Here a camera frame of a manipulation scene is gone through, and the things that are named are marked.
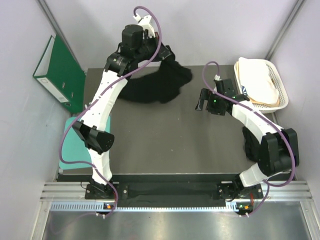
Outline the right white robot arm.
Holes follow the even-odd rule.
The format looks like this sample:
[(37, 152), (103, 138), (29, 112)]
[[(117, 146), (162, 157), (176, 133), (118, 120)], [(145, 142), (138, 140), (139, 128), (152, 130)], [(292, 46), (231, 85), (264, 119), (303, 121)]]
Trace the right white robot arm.
[(284, 129), (268, 120), (243, 94), (234, 95), (231, 100), (203, 88), (195, 107), (209, 113), (224, 116), (229, 113), (243, 124), (244, 150), (246, 157), (254, 164), (237, 174), (232, 180), (234, 198), (245, 198), (252, 187), (270, 177), (293, 172), (299, 165), (298, 136), (292, 128)]

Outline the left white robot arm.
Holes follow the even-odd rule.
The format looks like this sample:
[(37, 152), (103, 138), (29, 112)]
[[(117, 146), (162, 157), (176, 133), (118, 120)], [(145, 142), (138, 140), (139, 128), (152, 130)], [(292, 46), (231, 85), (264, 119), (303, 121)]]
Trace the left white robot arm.
[(108, 181), (112, 178), (110, 149), (115, 141), (106, 132), (108, 118), (121, 92), (128, 83), (128, 74), (137, 71), (143, 61), (158, 62), (170, 55), (150, 23), (125, 26), (121, 43), (107, 59), (100, 85), (86, 113), (72, 128), (84, 142), (93, 166), (92, 179), (86, 188), (86, 199), (109, 199), (115, 195)]

